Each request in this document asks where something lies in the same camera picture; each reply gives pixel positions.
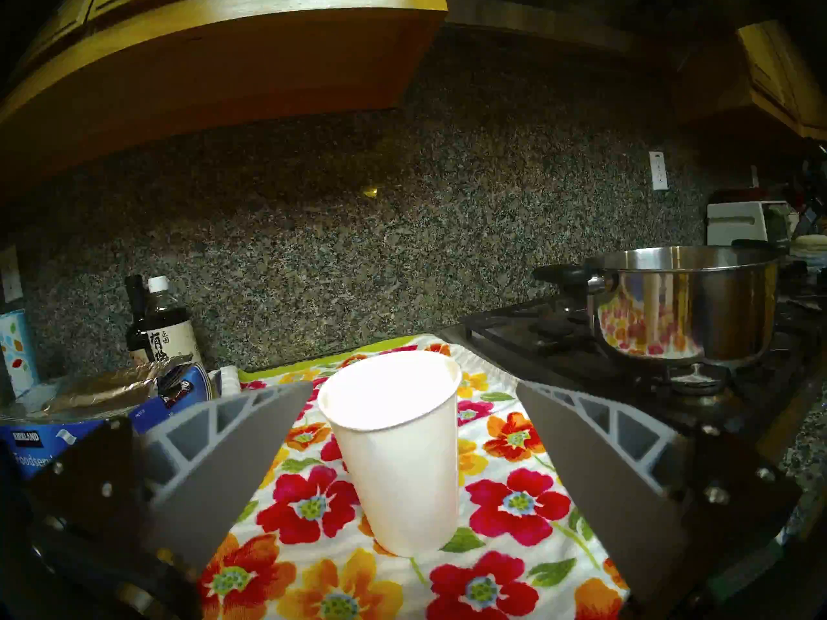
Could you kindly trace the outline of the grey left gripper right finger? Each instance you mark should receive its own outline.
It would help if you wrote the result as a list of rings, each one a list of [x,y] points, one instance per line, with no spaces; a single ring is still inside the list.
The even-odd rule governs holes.
[[[538,382],[517,394],[629,586],[622,609],[715,609],[780,559],[801,488],[730,431]]]

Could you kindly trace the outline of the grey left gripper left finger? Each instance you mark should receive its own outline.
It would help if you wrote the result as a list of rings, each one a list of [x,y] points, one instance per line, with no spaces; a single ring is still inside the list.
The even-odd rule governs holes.
[[[204,568],[307,403],[311,382],[188,407],[139,433],[107,418],[26,481],[33,545],[70,573],[148,577],[159,549]]]

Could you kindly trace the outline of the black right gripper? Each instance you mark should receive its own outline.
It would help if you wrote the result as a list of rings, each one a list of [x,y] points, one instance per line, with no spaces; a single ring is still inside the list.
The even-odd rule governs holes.
[[[805,160],[801,171],[794,175],[793,189],[799,221],[794,238],[812,234],[817,222],[826,213],[826,161]]]

